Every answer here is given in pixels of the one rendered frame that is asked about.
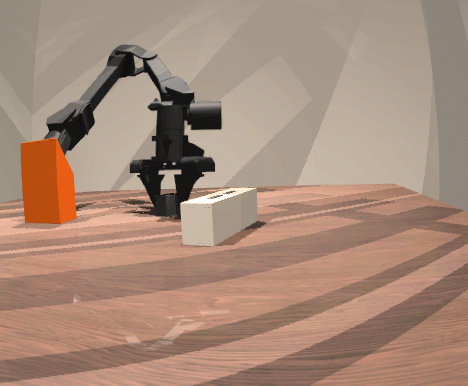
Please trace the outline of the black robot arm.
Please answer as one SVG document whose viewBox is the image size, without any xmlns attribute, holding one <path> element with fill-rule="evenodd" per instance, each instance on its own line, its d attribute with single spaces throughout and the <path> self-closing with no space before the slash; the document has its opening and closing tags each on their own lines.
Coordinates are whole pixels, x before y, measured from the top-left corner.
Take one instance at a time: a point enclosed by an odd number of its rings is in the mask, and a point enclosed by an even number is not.
<svg viewBox="0 0 468 386">
<path fill-rule="evenodd" d="M 143 67 L 135 67 L 134 55 L 143 60 Z M 88 135 L 95 124 L 93 111 L 118 79 L 140 73 L 148 73 L 161 96 L 161 101 L 155 98 L 148 106 L 151 111 L 157 110 L 156 131 L 185 130 L 185 121 L 191 124 L 191 130 L 221 129 L 221 100 L 195 102 L 194 90 L 164 65 L 155 51 L 138 45 L 119 45 L 81 98 L 47 118 L 49 132 L 45 139 L 57 139 L 65 156 Z"/>
</svg>

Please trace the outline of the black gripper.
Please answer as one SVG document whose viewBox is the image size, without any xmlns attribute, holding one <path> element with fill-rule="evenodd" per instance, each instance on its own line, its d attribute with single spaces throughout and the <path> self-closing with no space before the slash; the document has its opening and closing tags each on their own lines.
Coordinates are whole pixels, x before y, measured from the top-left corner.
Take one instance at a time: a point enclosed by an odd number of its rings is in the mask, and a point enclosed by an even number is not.
<svg viewBox="0 0 468 386">
<path fill-rule="evenodd" d="M 184 134 L 185 130 L 181 129 L 156 131 L 156 136 L 152 136 L 152 141 L 156 141 L 155 156 L 147 160 L 133 160 L 130 164 L 130 173 L 139 173 L 137 177 L 144 184 L 154 208 L 155 195 L 161 195 L 161 181 L 165 176 L 158 175 L 159 171 L 181 169 L 181 174 L 174 174 L 180 211 L 180 203 L 188 201 L 194 183 L 204 176 L 202 172 L 215 172 L 212 157 L 184 156 L 184 140 L 188 140 Z"/>
</svg>

